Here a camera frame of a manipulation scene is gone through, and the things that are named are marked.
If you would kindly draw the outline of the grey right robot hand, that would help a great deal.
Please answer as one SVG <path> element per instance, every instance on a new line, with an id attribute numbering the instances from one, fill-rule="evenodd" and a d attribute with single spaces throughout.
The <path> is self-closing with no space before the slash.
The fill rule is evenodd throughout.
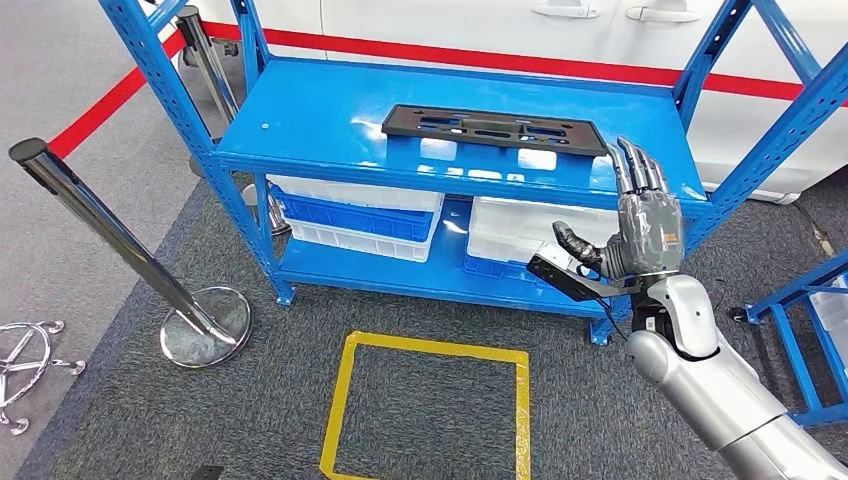
<path id="1" fill-rule="evenodd" d="M 652 156 L 623 136 L 616 142 L 607 150 L 616 176 L 619 231 L 597 247 L 566 222 L 555 221 L 556 242 L 582 265 L 611 280 L 676 271 L 685 246 L 680 203 Z"/>

